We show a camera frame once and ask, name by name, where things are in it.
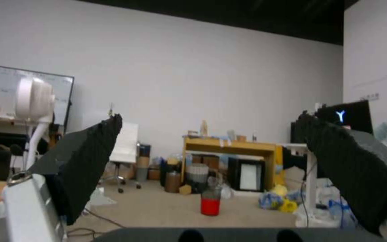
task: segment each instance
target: black monitor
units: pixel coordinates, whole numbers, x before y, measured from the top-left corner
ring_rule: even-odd
[[[324,107],[319,109],[315,116],[332,124],[349,126],[352,130],[373,134],[368,101]]]

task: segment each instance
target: black cable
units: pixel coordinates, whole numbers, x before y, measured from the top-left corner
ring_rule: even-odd
[[[88,213],[90,213],[91,215],[93,215],[93,216],[95,216],[95,217],[97,217],[97,218],[100,218],[100,219],[102,219],[102,220],[104,220],[104,221],[107,221],[107,222],[109,222],[109,223],[111,223],[111,224],[117,225],[118,227],[126,228],[125,226],[123,226],[123,225],[120,224],[120,223],[114,222],[113,220],[107,219],[107,218],[105,218],[105,217],[103,217],[103,216],[99,216],[99,215],[96,214],[96,213],[92,213],[92,212],[91,212],[90,210],[88,210],[87,208],[85,208],[85,210],[86,210]]]
[[[309,172],[306,172],[306,175],[305,175],[305,179],[307,180],[307,177],[308,175],[310,175],[310,172],[313,170],[313,168],[317,165],[317,162],[310,168]],[[301,201],[302,201],[302,205],[304,207],[304,211],[305,211],[305,216],[306,216],[306,219],[307,219],[307,227],[308,227],[308,223],[309,223],[309,220],[308,220],[308,213],[307,213],[307,208],[305,207],[305,204],[304,204],[304,198],[302,196],[302,187],[304,186],[304,183],[305,181],[303,180],[302,183],[301,183],[301,188],[300,188],[300,195],[301,195]]]
[[[77,234],[72,234],[73,232],[79,231],[79,230],[87,230],[87,231],[89,231],[89,232],[88,232],[88,233],[77,233]],[[92,235],[93,239],[95,239],[95,238],[96,238],[95,235],[97,235],[97,234],[103,234],[103,233],[104,233],[104,232],[97,232],[97,231],[95,231],[95,230],[93,230],[93,229],[90,229],[90,228],[83,228],[83,227],[81,227],[81,228],[75,228],[75,229],[73,229],[73,230],[68,231],[68,232],[67,232],[67,236],[68,236],[68,237],[75,237],[75,236],[89,236],[89,235]]]

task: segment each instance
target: blue plastic bag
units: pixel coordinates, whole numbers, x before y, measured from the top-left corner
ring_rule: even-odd
[[[259,196],[259,206],[263,209],[278,209],[283,204],[283,198],[275,193],[266,192]]]

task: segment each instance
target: yellow desk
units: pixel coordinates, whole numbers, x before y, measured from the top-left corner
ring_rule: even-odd
[[[202,151],[212,153],[225,153],[237,155],[255,155],[261,156],[265,161],[265,189],[273,187],[274,181],[274,164],[276,145],[270,143],[258,143],[247,141],[232,141],[231,145],[227,140],[223,141],[223,147],[219,139],[211,138],[184,138],[183,145],[183,162],[181,166],[181,180],[184,181],[184,172],[186,169],[186,151]]]

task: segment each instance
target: white table leg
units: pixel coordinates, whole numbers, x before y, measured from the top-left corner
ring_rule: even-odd
[[[306,207],[308,211],[316,209],[316,180],[317,180],[316,156],[307,151],[307,178],[306,178]]]

